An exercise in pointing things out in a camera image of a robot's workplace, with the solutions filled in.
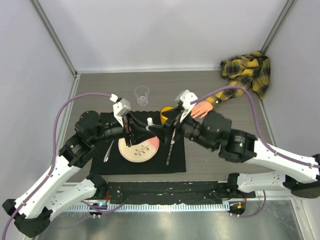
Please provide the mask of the white nail polish cap brush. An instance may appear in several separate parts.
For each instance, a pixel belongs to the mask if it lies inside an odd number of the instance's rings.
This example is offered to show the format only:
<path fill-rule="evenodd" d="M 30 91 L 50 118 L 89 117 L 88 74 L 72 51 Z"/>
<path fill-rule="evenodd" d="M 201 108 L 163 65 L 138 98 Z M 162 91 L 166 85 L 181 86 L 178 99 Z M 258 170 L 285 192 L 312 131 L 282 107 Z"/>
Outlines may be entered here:
<path fill-rule="evenodd" d="M 151 117 L 148 117 L 147 118 L 147 125 L 148 126 L 152 126 L 154 123 L 153 123 L 153 119 Z"/>

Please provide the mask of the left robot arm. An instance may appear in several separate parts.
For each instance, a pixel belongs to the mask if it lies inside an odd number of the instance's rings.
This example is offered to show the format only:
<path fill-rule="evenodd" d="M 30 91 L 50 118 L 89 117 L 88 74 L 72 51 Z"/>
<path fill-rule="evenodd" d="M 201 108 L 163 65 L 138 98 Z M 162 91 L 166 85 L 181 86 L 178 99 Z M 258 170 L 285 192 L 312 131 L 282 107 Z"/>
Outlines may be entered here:
<path fill-rule="evenodd" d="M 124 139 L 128 146 L 137 145 L 154 137 L 149 130 L 153 124 L 150 116 L 138 119 L 131 111 L 111 122 L 103 122 L 95 111 L 83 113 L 75 124 L 75 134 L 59 151 L 54 151 L 49 169 L 22 196 L 2 204 L 17 230 L 35 238 L 73 204 L 89 198 L 102 199 L 108 184 L 95 173 L 65 193 L 58 194 L 57 190 L 96 155 L 97 142 Z"/>

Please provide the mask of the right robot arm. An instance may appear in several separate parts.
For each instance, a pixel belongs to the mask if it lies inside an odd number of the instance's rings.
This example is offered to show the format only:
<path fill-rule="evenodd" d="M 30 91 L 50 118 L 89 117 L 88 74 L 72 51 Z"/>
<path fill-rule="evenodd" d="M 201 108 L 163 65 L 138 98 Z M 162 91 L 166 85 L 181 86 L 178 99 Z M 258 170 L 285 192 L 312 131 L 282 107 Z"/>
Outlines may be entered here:
<path fill-rule="evenodd" d="M 233 198 L 253 191 L 289 190 L 300 198 L 316 199 L 320 196 L 320 156 L 298 155 L 266 143 L 251 133 L 233 129 L 230 119 L 210 111 L 199 122 L 181 107 L 163 113 L 164 124 L 147 118 L 146 129 L 159 139 L 172 143 L 184 137 L 209 151 L 218 150 L 218 156 L 236 164 L 254 164 L 269 168 L 267 173 L 231 173 L 226 193 Z"/>

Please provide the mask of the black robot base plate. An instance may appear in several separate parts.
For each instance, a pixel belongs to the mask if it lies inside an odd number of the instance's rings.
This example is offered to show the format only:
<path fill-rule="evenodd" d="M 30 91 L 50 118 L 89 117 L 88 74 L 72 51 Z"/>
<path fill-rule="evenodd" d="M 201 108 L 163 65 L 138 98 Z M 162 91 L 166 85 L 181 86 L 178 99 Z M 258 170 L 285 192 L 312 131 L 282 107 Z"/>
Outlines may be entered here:
<path fill-rule="evenodd" d="M 219 181 L 109 182 L 108 192 L 112 204 L 126 205 L 204 205 L 256 197 Z"/>

